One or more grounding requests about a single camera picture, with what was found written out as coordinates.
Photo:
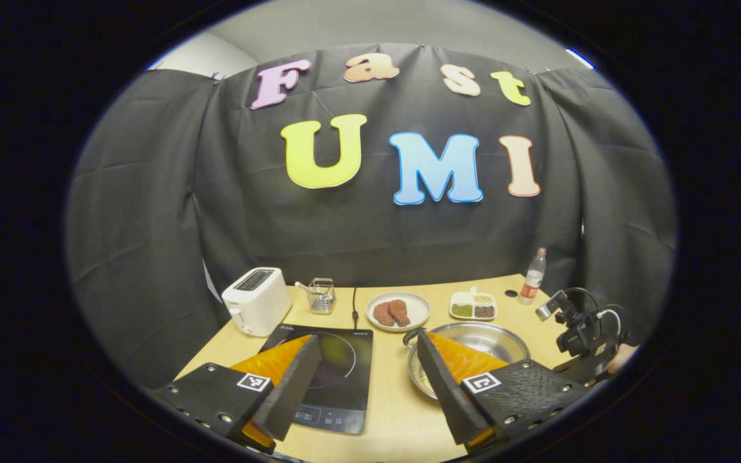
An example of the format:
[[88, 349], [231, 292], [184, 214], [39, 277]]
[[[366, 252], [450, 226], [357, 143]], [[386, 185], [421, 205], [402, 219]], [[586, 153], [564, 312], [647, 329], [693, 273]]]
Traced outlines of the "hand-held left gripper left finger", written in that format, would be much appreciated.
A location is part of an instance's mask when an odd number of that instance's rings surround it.
[[321, 360], [320, 337], [306, 334], [230, 367], [209, 361], [152, 393], [224, 439], [271, 454]]

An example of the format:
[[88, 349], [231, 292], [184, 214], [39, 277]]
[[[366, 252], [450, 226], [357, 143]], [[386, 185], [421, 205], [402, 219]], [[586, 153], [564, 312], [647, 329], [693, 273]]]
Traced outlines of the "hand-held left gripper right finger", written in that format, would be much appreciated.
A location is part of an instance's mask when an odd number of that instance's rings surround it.
[[506, 363], [426, 329], [416, 330], [416, 355], [451, 436], [469, 454], [538, 433], [589, 391], [533, 360]]

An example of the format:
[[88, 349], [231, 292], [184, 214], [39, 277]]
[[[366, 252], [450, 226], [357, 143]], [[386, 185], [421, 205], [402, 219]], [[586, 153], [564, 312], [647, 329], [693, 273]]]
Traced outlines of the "black induction cooktop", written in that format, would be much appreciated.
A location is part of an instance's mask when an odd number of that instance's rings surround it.
[[367, 418], [373, 331], [280, 323], [261, 349], [307, 334], [318, 337], [321, 361], [295, 413], [294, 424], [361, 435]]

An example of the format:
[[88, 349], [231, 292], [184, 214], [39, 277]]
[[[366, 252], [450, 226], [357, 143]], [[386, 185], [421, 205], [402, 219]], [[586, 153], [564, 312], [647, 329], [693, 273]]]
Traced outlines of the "stainless steel pot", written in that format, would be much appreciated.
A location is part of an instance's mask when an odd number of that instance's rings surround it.
[[[520, 337], [494, 323], [465, 320], [464, 322], [446, 323], [430, 329], [430, 331], [446, 339], [459, 342], [468, 348], [479, 350], [491, 357], [506, 361], [506, 363], [531, 359], [530, 351]], [[417, 357], [415, 337], [406, 333], [403, 337], [403, 345], [409, 349], [407, 367], [412, 384], [421, 393], [435, 400], [434, 390], [430, 386], [426, 373], [424, 373]]]

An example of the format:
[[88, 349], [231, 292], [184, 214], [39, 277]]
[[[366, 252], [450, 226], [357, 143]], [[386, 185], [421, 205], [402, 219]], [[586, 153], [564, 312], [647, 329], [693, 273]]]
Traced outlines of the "clear plastic water bottle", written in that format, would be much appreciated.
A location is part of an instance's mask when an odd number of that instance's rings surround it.
[[529, 267], [521, 291], [518, 293], [520, 305], [530, 305], [537, 296], [547, 269], [547, 250], [538, 248]]

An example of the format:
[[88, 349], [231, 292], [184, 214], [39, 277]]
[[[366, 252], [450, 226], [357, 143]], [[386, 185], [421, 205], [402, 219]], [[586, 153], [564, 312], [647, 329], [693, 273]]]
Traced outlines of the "round white plate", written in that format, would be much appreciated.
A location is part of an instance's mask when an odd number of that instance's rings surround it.
[[[408, 316], [411, 323], [409, 323], [409, 325], [405, 327], [399, 327], [396, 325], [396, 323], [392, 327], [385, 327], [380, 325], [373, 317], [374, 306], [379, 303], [390, 302], [395, 299], [400, 299], [406, 302], [406, 305], [408, 306]], [[369, 322], [371, 322], [373, 326], [376, 326], [379, 329], [384, 329], [385, 331], [390, 332], [405, 332], [409, 331], [409, 329], [417, 328], [427, 321], [430, 314], [430, 304], [426, 301], [426, 299], [424, 299], [424, 297], [418, 296], [414, 293], [388, 292], [373, 297], [373, 299], [371, 299], [370, 302], [367, 303], [365, 314], [367, 315]]]

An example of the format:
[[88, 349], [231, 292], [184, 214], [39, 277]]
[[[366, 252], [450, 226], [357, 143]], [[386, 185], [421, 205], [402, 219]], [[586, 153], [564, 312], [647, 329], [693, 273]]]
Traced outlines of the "white toaster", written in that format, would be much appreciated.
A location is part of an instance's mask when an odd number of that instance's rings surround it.
[[232, 282], [221, 294], [224, 306], [241, 333], [268, 337], [292, 306], [279, 268], [257, 267]]

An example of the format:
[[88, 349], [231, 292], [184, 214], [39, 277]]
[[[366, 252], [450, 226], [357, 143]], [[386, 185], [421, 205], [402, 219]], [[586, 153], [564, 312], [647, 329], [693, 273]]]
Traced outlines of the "white divided dish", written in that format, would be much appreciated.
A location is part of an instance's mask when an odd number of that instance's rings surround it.
[[[477, 303], [475, 303], [473, 301], [473, 296], [476, 295], [476, 294], [488, 294], [488, 293], [479, 292], [479, 290], [477, 290], [477, 287], [471, 287], [470, 290], [467, 290], [467, 292], [455, 292], [451, 296], [451, 299], [450, 299], [450, 302], [449, 302], [449, 314], [450, 314], [450, 316], [453, 317], [453, 318], [455, 318], [455, 319], [459, 319], [459, 320], [482, 320], [482, 322], [488, 322], [489, 320], [477, 319], [474, 316], [472, 318], [456, 318], [456, 317], [452, 316], [452, 314], [450, 313], [450, 308], [451, 308], [451, 305], [453, 305], [453, 304], [470, 304], [470, 305], [473, 305], [473, 308], [476, 307], [476, 305], [482, 305], [482, 304], [477, 304]], [[491, 294], [488, 294], [488, 295], [491, 296], [492, 299], [493, 299], [493, 303], [492, 304], [489, 304], [489, 305], [494, 305], [494, 307], [496, 307], [496, 316], [497, 316], [497, 301], [496, 301], [496, 298], [494, 296], [492, 296]]]

